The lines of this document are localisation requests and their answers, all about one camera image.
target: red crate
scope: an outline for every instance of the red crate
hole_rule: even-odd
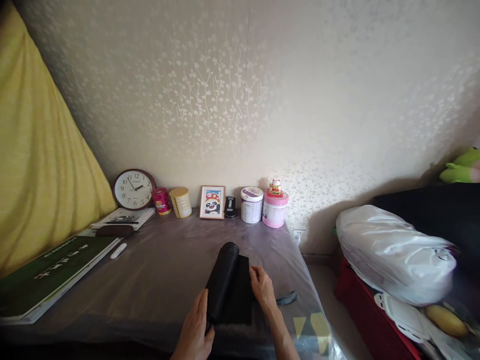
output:
[[[374,300],[374,294],[355,274],[344,258],[335,297],[350,313],[358,331],[374,359],[420,360],[424,358],[415,345],[395,326]]]

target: gold can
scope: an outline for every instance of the gold can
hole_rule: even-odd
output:
[[[169,194],[175,216],[179,219],[188,218],[192,214],[189,190],[186,187],[177,187]]]

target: cartoon panda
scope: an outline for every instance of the cartoon panda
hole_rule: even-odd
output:
[[[205,214],[220,214],[220,198],[216,193],[206,195]]]

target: electrical outlet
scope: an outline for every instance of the electrical outlet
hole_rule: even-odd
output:
[[[305,231],[305,229],[293,229],[293,236],[295,237],[297,244],[300,244],[302,242],[302,236]]]

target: hand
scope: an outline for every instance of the hand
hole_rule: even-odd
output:
[[[265,270],[260,266],[250,268],[251,289],[260,304],[263,312],[277,307],[275,300],[274,286]]]
[[[170,360],[206,360],[212,351],[215,330],[207,328],[208,289],[203,289],[196,297],[195,303],[183,322],[180,339]]]

